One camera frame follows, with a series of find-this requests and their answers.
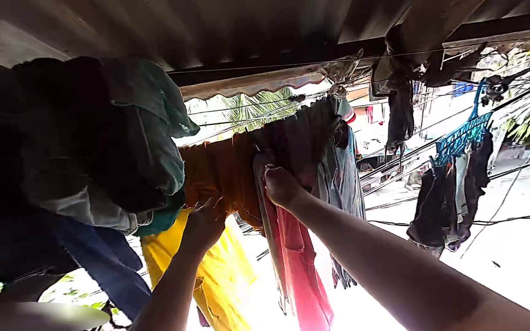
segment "hanging laundry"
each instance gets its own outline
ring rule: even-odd
[[[0,66],[0,114],[21,111],[13,72]],[[49,213],[29,205],[21,185],[24,136],[0,118],[0,281],[35,275],[64,275],[78,268],[48,228]]]
[[[474,223],[476,212],[478,210],[478,200],[481,196],[486,194],[486,192],[483,191],[483,188],[485,188],[490,182],[486,167],[490,155],[492,155],[493,152],[492,146],[492,134],[489,131],[484,133],[479,147],[476,147],[475,144],[472,144],[471,146],[469,165],[467,166],[467,175],[465,176],[467,214],[463,215],[462,221],[458,224],[457,232],[453,237],[456,240],[449,240],[446,243],[447,248],[453,252],[457,251],[459,246],[471,236],[469,228]]]
[[[356,141],[350,127],[342,127],[342,139],[347,139],[348,144],[345,148],[335,146],[333,142],[328,144],[319,172],[319,182],[322,184],[319,184],[314,192],[319,192],[317,197],[323,201],[365,221],[363,190],[359,183],[359,171],[355,161]],[[332,262],[335,287],[338,281],[341,282],[343,289],[350,287],[351,284],[357,285],[355,279],[334,257]]]
[[[255,155],[253,161],[253,170],[255,175],[255,185],[257,187],[257,198],[261,211],[261,220],[263,221],[263,230],[267,238],[271,261],[273,262],[273,271],[277,281],[277,289],[280,294],[279,307],[287,313],[286,302],[289,300],[286,285],[286,270],[283,262],[282,243],[279,235],[279,224],[277,222],[277,213],[275,205],[267,198],[267,192],[263,176],[266,166],[274,164],[275,158],[270,150],[261,151]]]
[[[150,300],[151,290],[137,273],[143,268],[122,233],[94,227],[70,217],[51,221],[58,242],[106,292],[109,299],[131,320]]]
[[[102,61],[109,99],[128,118],[129,147],[139,173],[170,196],[184,181],[183,161],[171,139],[195,135],[179,88],[165,70],[143,59]]]
[[[152,286],[156,286],[179,249],[187,217],[183,209],[171,228],[160,234],[141,237],[144,260]],[[256,278],[240,246],[242,233],[232,218],[217,243],[210,248],[198,268],[193,296],[202,314],[216,331],[250,330],[241,313],[246,291]]]
[[[202,311],[200,310],[200,308],[197,306],[195,308],[197,308],[197,316],[198,318],[200,318],[200,325],[202,327],[210,327],[210,323],[208,323],[208,320],[205,319],[205,316],[204,314],[202,314]]]
[[[253,177],[255,149],[247,133],[231,139],[180,148],[186,163],[184,184],[186,204],[222,195],[225,209],[237,211],[256,230],[262,230],[257,189]]]
[[[304,224],[282,207],[277,207],[283,261],[290,304],[298,316],[300,330],[328,331],[335,314],[314,268],[316,253]]]
[[[346,148],[349,144],[348,136],[343,134],[348,126],[335,114],[336,107],[333,97],[324,98],[311,107],[303,107],[294,116],[249,132],[260,151],[254,160],[255,182],[259,187],[265,234],[282,297],[280,306],[286,312],[284,301],[290,303],[302,330],[328,330],[334,314],[313,265],[316,253],[310,235],[295,217],[269,201],[263,186],[264,166],[284,167],[302,187],[315,196],[324,194],[327,197],[329,187],[323,169],[327,145],[334,147],[336,141]]]
[[[24,138],[30,203],[127,234],[150,220],[136,213],[173,207],[184,173],[171,137],[199,130],[156,64],[84,56],[0,66],[0,123]]]
[[[0,281],[18,282],[32,276],[60,276],[79,266],[56,240],[51,226],[60,217],[29,208],[21,215],[0,217]]]
[[[365,107],[365,115],[367,115],[367,122],[369,124],[372,124],[373,123],[373,106]]]
[[[422,176],[415,218],[406,233],[419,246],[437,252],[436,257],[444,247],[457,251],[470,236],[478,199],[488,184],[488,180],[479,183],[478,178],[488,178],[492,134],[484,132],[479,144],[476,147],[476,143],[470,143],[465,150],[468,154],[456,158],[455,163],[430,169]]]
[[[109,227],[124,234],[136,231],[139,225],[138,217],[114,204],[106,192],[90,183],[74,196],[40,201],[38,205],[53,213],[75,218],[77,221],[91,226]]]
[[[179,215],[180,208],[185,205],[185,200],[186,194],[181,187],[180,190],[172,196],[167,196],[167,207],[153,210],[151,212],[152,222],[138,227],[138,230],[133,233],[133,235],[142,237],[169,230],[175,222],[177,215]]]

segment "clothesline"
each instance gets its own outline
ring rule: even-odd
[[[513,169],[509,169],[509,170],[505,170],[501,173],[498,173],[498,174],[494,174],[492,176],[489,176],[490,180],[494,180],[494,179],[498,179],[502,176],[506,176],[508,174],[512,174],[516,171],[519,171],[521,169],[525,169],[527,167],[530,167],[530,162],[529,163],[526,163],[526,164],[523,164],[519,167],[516,167],[516,168],[513,168]],[[394,207],[394,206],[397,206],[401,203],[405,203],[405,202],[409,202],[409,201],[414,201],[418,199],[418,197],[410,197],[410,198],[406,198],[406,199],[402,199],[402,200],[399,200],[399,201],[396,201],[396,202],[393,202],[393,203],[385,203],[385,204],[381,204],[379,206],[373,206],[373,207],[369,207],[369,208],[365,208],[365,211],[370,211],[370,210],[375,210],[375,209],[384,209],[384,208],[389,208],[389,207]]]
[[[481,226],[491,226],[491,225],[496,225],[498,223],[510,222],[510,221],[515,221],[515,220],[530,220],[530,215],[520,216],[520,217],[510,217],[508,219],[504,219],[504,220],[500,220],[496,222],[489,222],[489,223],[475,221],[474,224],[481,225]],[[406,226],[406,227],[410,226],[410,223],[396,223],[396,222],[374,221],[374,220],[369,220],[368,222],[380,223],[380,224],[391,225],[391,226]]]
[[[529,95],[529,94],[530,94],[530,91],[526,91],[526,92],[524,92],[524,93],[522,93],[522,94],[519,94],[519,95],[517,95],[516,97],[514,97],[514,98],[512,98],[512,99],[510,99],[510,100],[508,100],[508,101],[506,101],[506,102],[504,102],[504,103],[502,103],[501,105],[498,105],[498,106],[494,107],[494,108],[491,110],[491,112],[495,112],[495,111],[498,111],[498,110],[500,110],[500,109],[503,109],[503,108],[506,107],[507,105],[510,105],[510,104],[512,104],[512,103],[514,103],[514,102],[516,102],[516,101],[518,101],[518,100],[520,100],[520,99],[522,99],[523,97],[526,97],[526,96]],[[458,114],[459,114],[459,113],[456,113],[456,114],[454,114],[454,115],[452,115],[452,116],[449,116],[449,117],[443,119],[442,121],[448,120],[449,118],[452,118],[453,116],[458,115]],[[437,138],[437,139],[433,139],[433,140],[431,140],[430,142],[428,142],[428,144],[430,144],[430,145],[435,144],[435,143],[437,142],[438,139],[439,139],[439,138]],[[421,149],[421,148],[426,148],[426,144],[423,145],[423,146],[421,146],[421,147],[419,147],[419,148],[414,149],[413,151],[409,152],[409,154],[410,154],[410,153],[414,153],[414,152],[416,152],[417,150],[419,150],[419,149]],[[378,151],[375,151],[374,153],[368,154],[368,155],[373,155],[373,154],[375,154],[375,153],[381,152],[382,150],[383,150],[383,148],[380,149],[380,150],[378,150]],[[386,169],[387,167],[389,167],[389,166],[391,166],[391,165],[394,165],[395,163],[397,163],[397,160],[392,160],[391,162],[388,162],[388,163],[382,165],[381,167],[375,169],[375,170],[374,170],[375,172],[372,171],[371,173],[366,174],[366,175],[360,177],[359,179],[360,179],[360,180],[364,180],[365,178],[371,177],[372,175],[378,173],[379,171],[383,171],[384,169]]]
[[[501,42],[520,42],[520,41],[529,41],[529,40],[530,38],[518,38],[518,39],[500,40],[500,41],[496,41],[496,43],[499,44]],[[442,48],[436,48],[436,49],[430,49],[430,50],[418,51],[418,52],[408,52],[408,53],[393,54],[393,55],[366,56],[366,57],[360,58],[359,60],[381,59],[381,58],[390,58],[390,57],[396,57],[396,56],[415,55],[415,54],[426,54],[426,53],[433,53],[433,52],[438,52],[438,51],[446,51],[447,49],[457,49],[457,48],[466,48],[470,46],[478,46],[481,44],[482,43],[480,42],[480,43],[466,44],[462,46],[442,47]],[[318,62],[309,62],[309,63],[256,65],[252,67],[237,67],[237,68],[197,69],[197,70],[173,71],[173,72],[167,72],[167,73],[169,75],[173,75],[173,74],[181,74],[181,73],[187,74],[190,72],[212,72],[212,71],[244,70],[244,69],[256,69],[256,68],[278,68],[278,67],[288,67],[288,66],[314,65],[314,64],[322,64],[322,63],[351,62],[354,60],[357,60],[357,59],[335,59],[335,60],[330,60],[330,61],[318,61]]]

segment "grey cloth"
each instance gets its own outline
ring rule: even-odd
[[[469,165],[470,149],[465,148],[465,152],[455,158],[455,205],[457,207],[458,223],[463,221],[463,215],[467,214],[467,203],[465,201],[465,176]]]
[[[175,83],[157,64],[143,59],[102,60],[111,102],[129,118],[130,150],[153,187],[170,196],[184,181],[183,161],[171,139],[195,135],[200,127],[187,116]]]
[[[124,234],[138,229],[136,214],[129,213],[114,204],[107,194],[94,184],[87,185],[74,196],[40,201],[40,207],[53,213],[71,216],[91,226],[109,227]]]
[[[273,262],[273,271],[277,281],[277,289],[279,289],[280,300],[279,306],[282,311],[286,312],[287,298],[287,287],[286,287],[286,272],[283,264],[283,253],[281,242],[277,242],[276,238],[279,238],[279,228],[277,224],[276,207],[267,198],[265,186],[263,183],[263,174],[265,173],[265,166],[268,164],[274,164],[275,157],[269,150],[263,151],[260,154],[255,155],[253,160],[253,171],[255,175],[255,186],[257,187],[257,198],[259,200],[259,210],[261,211],[261,221],[263,222],[263,230],[265,231],[265,237],[267,238],[267,244],[269,246],[269,253],[271,254],[271,260]]]

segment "dark jeans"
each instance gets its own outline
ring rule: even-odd
[[[136,271],[143,267],[124,235],[107,227],[93,227],[60,217],[55,235],[71,256],[107,293],[109,299],[134,320],[151,290]]]

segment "clothes hanger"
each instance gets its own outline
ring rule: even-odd
[[[433,169],[436,167],[443,167],[453,158],[459,157],[464,153],[467,144],[471,142],[479,143],[483,139],[483,134],[488,130],[488,123],[492,112],[488,112],[482,116],[478,116],[478,107],[480,105],[480,94],[486,85],[486,78],[483,78],[478,85],[476,96],[474,98],[474,109],[467,121],[457,128],[455,131],[449,133],[445,137],[439,139],[435,145],[437,147],[437,156],[431,157],[431,165]]]

